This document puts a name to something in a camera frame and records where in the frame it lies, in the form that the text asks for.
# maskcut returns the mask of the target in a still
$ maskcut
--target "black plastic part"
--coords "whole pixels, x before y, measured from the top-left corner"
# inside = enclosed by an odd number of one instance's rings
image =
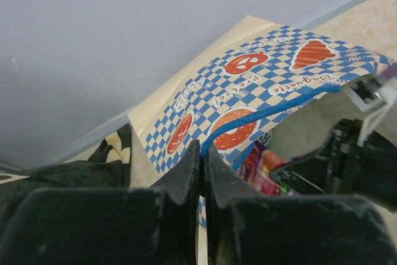
[[[149,189],[42,189],[18,208],[0,264],[196,264],[199,141]]]
[[[362,194],[397,210],[397,148],[377,132],[358,146],[360,124],[340,121],[323,146],[270,177],[299,194]]]
[[[148,189],[42,189],[13,216],[3,264],[197,263],[199,194],[209,264],[397,264],[380,215],[352,196],[271,197],[199,142]]]
[[[378,212],[354,196],[264,196],[212,146],[204,164],[209,264],[397,264]]]
[[[375,91],[381,87],[381,84],[376,79],[371,79],[369,82],[358,81],[354,89],[355,93],[361,100],[376,99]]]

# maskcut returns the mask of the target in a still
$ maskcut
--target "printed bag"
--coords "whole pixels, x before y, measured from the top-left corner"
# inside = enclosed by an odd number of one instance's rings
[[[390,64],[390,58],[363,47],[272,24],[195,61],[140,140],[157,171],[164,174],[192,140],[202,143],[225,123],[325,84],[342,86],[379,73]],[[225,133],[215,146],[230,164],[264,132],[307,103]],[[200,219],[205,225],[203,216]]]

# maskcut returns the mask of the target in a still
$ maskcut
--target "bagel illustration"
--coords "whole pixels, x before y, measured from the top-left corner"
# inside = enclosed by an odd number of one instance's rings
[[[269,57],[262,52],[237,56],[223,67],[226,74],[236,75],[249,71],[256,65],[265,62]]]
[[[208,134],[213,133],[218,127],[221,127],[224,124],[231,122],[232,120],[238,119],[242,116],[249,115],[255,112],[252,108],[243,107],[231,109],[219,116],[219,118],[213,123],[210,127]],[[247,140],[252,133],[257,128],[258,121],[251,122],[250,124],[243,125],[239,128],[235,128],[234,130],[230,130],[218,138],[215,139],[214,144],[218,150],[229,150],[232,149]]]
[[[177,151],[178,147],[182,144],[185,140],[187,133],[189,132],[190,128],[192,127],[194,119],[193,111],[186,113],[184,118],[179,122],[179,125],[176,127],[174,132],[172,133],[171,138],[169,139],[167,145],[167,153],[169,155],[173,154]]]

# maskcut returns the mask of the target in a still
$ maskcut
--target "blue checkered pattern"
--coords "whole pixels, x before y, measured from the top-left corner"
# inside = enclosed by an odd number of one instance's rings
[[[263,42],[275,38],[286,38],[287,40],[281,43],[263,45]],[[326,42],[337,53],[337,57],[323,61],[317,65],[307,66],[298,73],[290,71],[294,54],[300,46],[310,39],[318,39]],[[222,66],[225,66],[233,58],[245,53],[255,52],[264,52],[268,55],[269,59],[265,63],[253,67],[241,76],[228,76],[224,74]],[[262,110],[283,101],[289,101],[313,89],[313,87],[305,86],[285,94],[271,96],[268,89],[276,84],[291,83],[293,81],[292,77],[297,74],[300,76],[312,76],[330,73],[339,77],[333,84],[343,85],[358,76],[367,73],[377,73],[380,66],[384,68],[385,65],[390,64],[392,64],[390,58],[368,51],[362,47],[353,47],[342,41],[333,41],[330,38],[305,32],[304,30],[294,29],[289,26],[280,27],[263,37],[254,38],[251,40],[251,43],[244,43],[239,47],[225,51],[224,55],[214,58],[208,65],[199,69],[196,77],[188,80],[185,85],[187,86],[192,81],[203,80],[203,86],[189,94],[188,103],[184,110],[176,112],[172,106],[166,106],[164,108],[162,116],[155,121],[153,128],[146,136],[145,150],[157,171],[165,173],[180,160],[191,140],[199,139],[203,142],[208,135],[211,125],[231,108],[250,107]],[[257,74],[265,78],[265,80],[262,80],[259,84],[252,83],[239,93],[225,99],[219,108],[213,105],[215,98],[223,94],[231,86],[244,81],[252,74]],[[175,99],[177,99],[182,91],[183,88],[175,96]],[[263,134],[263,131],[270,130],[297,109],[294,108],[260,120],[257,131],[248,140],[237,148],[221,152],[222,157],[227,162],[232,162],[245,147],[258,139]],[[168,155],[166,153],[167,144],[173,131],[187,112],[194,113],[194,122],[188,135],[176,152]],[[201,198],[199,208],[200,224],[205,227],[205,209],[203,206],[204,201]]]

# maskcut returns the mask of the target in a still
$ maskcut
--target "black fabric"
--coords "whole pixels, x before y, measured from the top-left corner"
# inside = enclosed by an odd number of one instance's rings
[[[110,152],[112,152],[112,159],[114,156],[118,156],[118,159],[107,162]],[[131,127],[127,124],[102,141],[87,161],[56,164],[24,171],[2,171],[0,173],[0,236],[19,204],[31,191],[43,187],[128,187],[130,185],[130,160]]]

